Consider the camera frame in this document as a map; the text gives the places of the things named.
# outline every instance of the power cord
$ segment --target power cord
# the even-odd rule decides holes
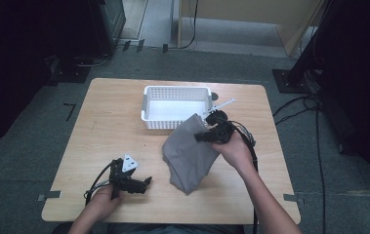
[[[114,164],[114,162],[111,162],[107,166],[105,166],[105,168],[100,172],[99,176],[97,176],[96,180],[94,180],[93,185],[91,185],[90,190],[87,190],[85,192],[85,194],[84,194],[85,206],[87,206],[87,204],[90,202],[91,197],[93,196],[93,193],[94,193],[94,191],[96,191],[96,189],[98,189],[99,187],[103,187],[103,186],[108,185],[108,183],[100,183],[98,185],[96,185],[96,184],[99,181],[99,179],[102,177],[102,175],[105,173],[105,171],[107,171],[113,164]]]
[[[283,108],[285,108],[286,106],[290,105],[291,103],[293,103],[297,100],[302,100],[303,105],[306,109],[301,110],[301,111],[297,112],[296,114],[283,117],[280,121],[275,123],[275,126],[277,124],[279,124],[281,122],[284,122],[284,121],[286,121],[286,120],[288,120],[288,119],[290,119],[294,116],[297,116],[301,113],[304,113],[304,112],[309,111],[309,110],[315,110],[316,149],[317,149],[317,156],[318,156],[319,174],[320,174],[320,177],[321,177],[321,193],[322,193],[322,233],[325,234],[325,230],[326,230],[326,227],[325,227],[325,225],[326,225],[326,221],[325,221],[325,217],[326,217],[326,192],[325,192],[324,172],[322,170],[321,149],[320,149],[320,140],[319,140],[319,120],[318,120],[319,110],[321,109],[321,107],[320,107],[321,103],[319,102],[319,100],[316,99],[316,95],[308,95],[308,96],[304,96],[304,97],[297,97],[297,98],[294,98],[292,100],[289,100],[288,102],[283,104],[281,107],[279,107],[272,114],[272,116],[275,117],[275,115],[278,114],[279,111],[281,111]],[[307,106],[307,100],[313,101],[315,103],[315,106],[312,106],[312,107]]]
[[[196,37],[196,19],[197,19],[197,6],[199,5],[199,0],[196,0],[196,7],[194,8],[194,17],[193,17],[193,37],[191,38],[191,41],[187,44],[187,46],[180,47],[179,49],[186,49],[189,47]]]
[[[209,133],[202,133],[195,135],[197,141],[219,141],[222,143],[228,143],[233,131],[237,131],[245,142],[252,156],[252,163],[258,172],[258,157],[255,153],[254,146],[256,144],[252,134],[243,126],[241,123],[236,121],[230,121],[227,119],[227,115],[222,110],[215,110],[206,118],[206,122],[210,126],[215,126]],[[256,234],[258,231],[258,216],[254,208],[254,221],[252,233]]]
[[[95,66],[101,66],[103,65],[104,63],[106,63],[107,61],[109,60],[109,56],[105,56],[104,60],[102,62],[99,62],[99,63],[92,63],[92,64],[77,64],[77,66],[80,66],[80,67],[95,67]]]

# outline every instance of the gray carpet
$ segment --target gray carpet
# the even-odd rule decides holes
[[[121,52],[93,67],[85,84],[45,86],[0,139],[0,233],[51,233],[57,223],[41,218],[44,204],[35,202],[48,191],[60,164],[77,114],[93,78],[132,78],[175,81],[258,84],[267,89],[271,109],[300,95],[280,94],[273,68],[290,69],[292,58],[144,48]],[[76,104],[69,118],[70,106]],[[294,103],[275,118],[303,109]],[[370,233],[370,166],[358,156],[337,152],[335,136],[324,113],[319,114],[321,161],[326,189],[326,233]],[[322,232],[322,183],[316,151],[315,112],[306,112],[277,126],[304,233]],[[103,232],[103,225],[98,226]]]

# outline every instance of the floor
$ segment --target floor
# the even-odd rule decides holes
[[[177,48],[179,7],[177,0],[173,2],[172,7],[172,0],[123,0],[127,21],[122,40],[131,40],[133,44],[144,40],[148,47],[162,48],[163,44],[168,44],[169,48]],[[288,57],[273,24],[196,19],[195,31],[195,40],[188,50]],[[311,34],[312,28],[293,58],[300,56]],[[183,20],[182,37],[182,46],[188,45],[193,37],[193,19]]]

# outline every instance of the black tape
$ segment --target black tape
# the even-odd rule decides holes
[[[296,202],[299,207],[303,206],[306,204],[306,201],[304,199],[297,197],[297,195],[293,194],[283,194],[284,195],[284,200],[288,202]]]
[[[45,195],[39,194],[36,201],[38,202],[45,202],[48,198],[60,198],[61,197],[61,191],[49,191]]]
[[[139,41],[139,46],[137,47],[137,53],[141,52],[144,45],[144,39]]]
[[[169,46],[167,44],[163,44],[163,54],[166,54],[169,50]]]
[[[124,43],[123,51],[127,51],[129,49],[130,43],[132,43],[132,41],[128,41],[128,42]]]
[[[71,107],[71,111],[69,111],[69,114],[68,114],[68,116],[66,117],[66,120],[65,120],[65,121],[68,121],[68,120],[69,120],[69,118],[71,118],[72,112],[74,112],[75,106],[76,106],[77,104],[64,103],[63,105],[70,105],[70,106],[72,106],[72,107]]]

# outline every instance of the wooden table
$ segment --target wooden table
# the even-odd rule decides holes
[[[149,130],[141,119],[144,87],[149,85],[209,87],[219,95],[216,103],[235,98],[223,111],[253,134],[261,177],[288,214],[300,222],[297,203],[283,198],[293,189],[264,87],[103,78],[92,81],[85,97],[51,188],[62,195],[46,201],[45,220],[76,219],[84,208],[83,194],[101,170],[129,153],[139,163],[133,178],[152,176],[153,181],[145,194],[126,193],[123,204],[106,221],[252,224],[253,206],[245,185],[222,156],[188,196],[170,184],[161,146],[172,131]]]

